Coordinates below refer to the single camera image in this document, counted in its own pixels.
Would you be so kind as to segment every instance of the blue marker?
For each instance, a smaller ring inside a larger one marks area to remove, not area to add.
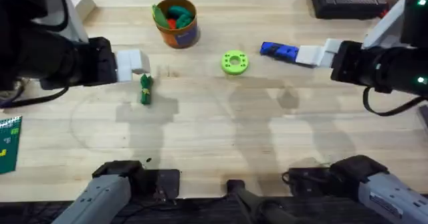
[[[280,43],[263,42],[260,49],[261,55],[267,55],[277,60],[285,62],[296,62],[299,48],[294,46],[288,46]]]

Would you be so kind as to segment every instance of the label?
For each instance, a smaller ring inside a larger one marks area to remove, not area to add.
[[[398,219],[403,218],[403,210],[398,208],[396,205],[389,203],[386,201],[383,197],[380,195],[377,195],[373,192],[370,192],[370,200],[377,205],[381,206],[383,209],[387,210],[389,213],[391,213],[394,217]]]
[[[197,25],[195,24],[187,32],[176,35],[175,40],[177,41],[179,46],[186,46],[186,45],[192,44],[196,37],[197,37]]]

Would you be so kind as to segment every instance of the orange cup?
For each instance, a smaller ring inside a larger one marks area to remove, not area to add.
[[[197,25],[196,7],[188,0],[163,0],[158,4],[159,9],[167,16],[167,11],[172,6],[184,7],[190,11],[193,16],[193,21],[186,27],[180,29],[167,29],[160,26],[156,21],[156,27],[162,34],[163,40],[166,44],[174,48],[184,48],[192,46],[197,42],[199,33]]]

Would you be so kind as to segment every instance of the green toy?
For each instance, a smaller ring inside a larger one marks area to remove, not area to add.
[[[189,15],[183,14],[178,19],[175,25],[177,26],[177,29],[183,28],[191,24],[193,21],[193,18]]]
[[[154,20],[161,27],[169,29],[169,24],[168,24],[168,21],[167,21],[165,15],[163,14],[162,10],[156,4],[153,4],[153,6],[152,6],[152,14],[153,14]]]
[[[21,120],[21,116],[0,120],[0,174],[16,168]]]
[[[149,105],[152,102],[151,90],[153,85],[152,76],[143,74],[140,79],[141,83],[141,104]]]
[[[169,17],[173,17],[175,19],[178,19],[182,15],[187,15],[187,16],[193,18],[193,14],[189,10],[187,10],[181,6],[172,6],[172,7],[168,8],[167,12],[168,12]]]
[[[242,74],[249,65],[248,57],[239,50],[231,50],[223,54],[221,58],[221,68],[226,74]]]

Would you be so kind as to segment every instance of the wooden tabletop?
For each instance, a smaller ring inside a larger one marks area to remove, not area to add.
[[[376,21],[315,19],[308,0],[190,0],[199,42],[163,43],[150,6],[161,0],[94,0],[90,37],[114,50],[138,48],[155,79],[151,106],[139,104],[138,76],[125,84],[72,88],[64,97],[6,110],[23,116],[17,170],[0,176],[0,201],[73,200],[101,164],[140,160],[150,169],[179,169],[181,197],[218,197],[227,179],[250,191],[287,195],[290,167],[330,164],[366,154],[417,191],[428,192],[427,133],[415,110],[390,118],[368,113],[362,88],[260,56],[263,41],[322,45],[326,38],[362,41]],[[223,53],[239,49],[250,67],[227,76]],[[28,97],[46,95],[33,83]],[[409,100],[372,94],[377,110]]]

